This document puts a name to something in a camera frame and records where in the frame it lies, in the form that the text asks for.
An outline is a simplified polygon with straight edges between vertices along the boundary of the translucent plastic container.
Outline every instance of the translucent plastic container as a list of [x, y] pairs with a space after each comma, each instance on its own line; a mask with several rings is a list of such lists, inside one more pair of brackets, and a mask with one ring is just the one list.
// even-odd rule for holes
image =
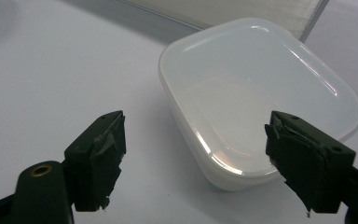
[[265, 153], [271, 110], [301, 117], [338, 140], [358, 126], [354, 91], [282, 27], [232, 21], [169, 45], [159, 77], [206, 177], [240, 190], [279, 176]]

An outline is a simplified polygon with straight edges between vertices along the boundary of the white plastic lid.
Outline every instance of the white plastic lid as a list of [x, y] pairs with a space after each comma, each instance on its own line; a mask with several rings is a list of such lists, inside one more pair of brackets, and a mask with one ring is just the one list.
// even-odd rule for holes
[[265, 153], [271, 110], [343, 139], [358, 126], [354, 91], [282, 27], [242, 19], [169, 45], [159, 77], [202, 171], [244, 189], [279, 176]]

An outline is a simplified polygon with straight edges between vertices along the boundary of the white surface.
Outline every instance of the white surface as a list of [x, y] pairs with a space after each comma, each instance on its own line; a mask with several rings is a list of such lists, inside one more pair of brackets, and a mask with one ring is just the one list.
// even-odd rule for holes
[[272, 110], [339, 140], [358, 127], [351, 87], [269, 21], [232, 21], [172, 43], [160, 57], [159, 77], [197, 163], [221, 189], [279, 176], [265, 152]]
[[[81, 223], [343, 223], [311, 214], [281, 180], [215, 189], [158, 80], [158, 58], [194, 31], [113, 0], [0, 0], [0, 198], [98, 116], [124, 110], [128, 154], [105, 212]], [[358, 94], [358, 1], [330, 0], [306, 45]], [[357, 151], [358, 131], [345, 142]]]

